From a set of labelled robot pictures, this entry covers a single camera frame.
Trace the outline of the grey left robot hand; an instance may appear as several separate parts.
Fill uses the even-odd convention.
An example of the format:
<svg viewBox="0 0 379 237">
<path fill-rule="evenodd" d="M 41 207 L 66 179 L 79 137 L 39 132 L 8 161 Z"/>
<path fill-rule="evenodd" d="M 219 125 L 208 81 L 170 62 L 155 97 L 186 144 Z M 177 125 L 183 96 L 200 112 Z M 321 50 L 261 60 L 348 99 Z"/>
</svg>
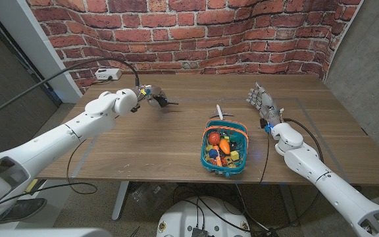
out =
<svg viewBox="0 0 379 237">
<path fill-rule="evenodd" d="M 165 92 L 158 86 L 151 84 L 142 85 L 139 90 L 151 107 L 162 109 L 168 105 L 168 99 Z"/>
</svg>

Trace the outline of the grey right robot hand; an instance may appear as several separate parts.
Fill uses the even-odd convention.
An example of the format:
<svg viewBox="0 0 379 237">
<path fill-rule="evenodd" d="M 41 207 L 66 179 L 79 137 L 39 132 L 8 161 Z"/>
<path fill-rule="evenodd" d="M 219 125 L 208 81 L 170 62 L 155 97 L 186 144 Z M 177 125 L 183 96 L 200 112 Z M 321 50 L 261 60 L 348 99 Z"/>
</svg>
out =
<svg viewBox="0 0 379 237">
<path fill-rule="evenodd" d="M 246 102 L 254 106 L 254 108 L 258 110 L 261 118 L 265 119 L 271 127 L 282 122 L 277 104 L 258 82 L 255 82 L 255 88 L 250 89 Z"/>
</svg>

